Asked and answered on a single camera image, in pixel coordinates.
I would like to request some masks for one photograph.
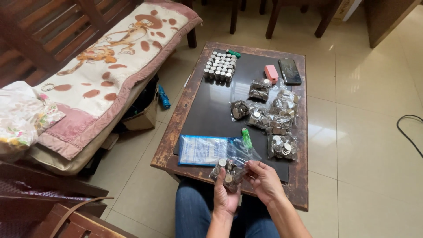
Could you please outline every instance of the black cable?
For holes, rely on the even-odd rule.
[[[421,117],[418,117],[418,116],[415,116],[415,115],[405,115],[405,116],[402,116],[398,121],[397,121],[397,128],[398,128],[398,130],[401,132],[401,134],[403,134],[412,144],[413,144],[413,146],[414,146],[414,148],[416,148],[416,150],[419,152],[419,154],[420,154],[420,156],[423,158],[423,154],[422,154],[422,152],[420,152],[420,150],[419,150],[419,148],[417,148],[417,146],[416,146],[416,144],[414,144],[414,142],[410,139],[410,137],[408,137],[405,133],[404,133],[404,131],[402,131],[401,130],[401,128],[399,128],[399,122],[404,118],[404,117],[406,117],[406,116],[414,116],[414,117],[417,117],[418,119],[420,119],[421,121],[422,121],[422,123],[423,123],[423,119],[421,119]]]

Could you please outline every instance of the hand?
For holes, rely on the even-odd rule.
[[[249,172],[244,179],[251,183],[258,198],[266,206],[271,201],[287,199],[274,168],[260,161],[248,161],[245,165]]]
[[[217,176],[216,184],[214,185],[214,211],[223,213],[223,215],[230,215],[233,217],[239,203],[239,196],[241,191],[238,188],[236,193],[228,192],[227,188],[223,186],[226,171],[220,168],[219,175]]]

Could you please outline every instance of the coffee table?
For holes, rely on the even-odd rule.
[[[226,49],[241,53],[236,62],[236,70],[230,83],[207,80],[203,78],[204,68],[213,51],[223,52]],[[297,136],[298,161],[267,158],[267,137],[262,130],[247,126],[244,120],[232,122],[229,102],[247,100],[251,80],[265,77],[264,66],[273,64],[281,75],[278,59],[293,58],[303,83],[300,86],[288,87],[301,96],[299,110],[292,135]],[[262,162],[277,171],[285,193],[296,209],[308,211],[308,141],[307,141],[307,94],[305,77],[305,56],[273,50],[207,42],[182,96],[170,119],[151,166],[166,171],[175,180],[182,175],[206,183],[214,183],[209,178],[213,167],[178,165],[179,134],[198,136],[241,136],[241,129],[248,128],[254,148],[262,157]],[[278,90],[272,90],[267,102],[276,97]],[[252,186],[243,181],[241,193],[257,196]]]

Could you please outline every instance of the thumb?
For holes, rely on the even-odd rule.
[[[260,167],[260,161],[248,161],[248,168],[258,175],[264,175],[265,170]]]
[[[217,176],[217,179],[216,179],[215,187],[223,186],[223,180],[225,179],[225,176],[226,176],[225,169],[224,168],[220,168],[219,175]]]

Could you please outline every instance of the person's right hand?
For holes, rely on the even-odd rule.
[[[260,162],[245,163],[249,172],[244,176],[254,188],[258,198],[267,206],[271,201],[286,199],[285,191],[274,168]]]

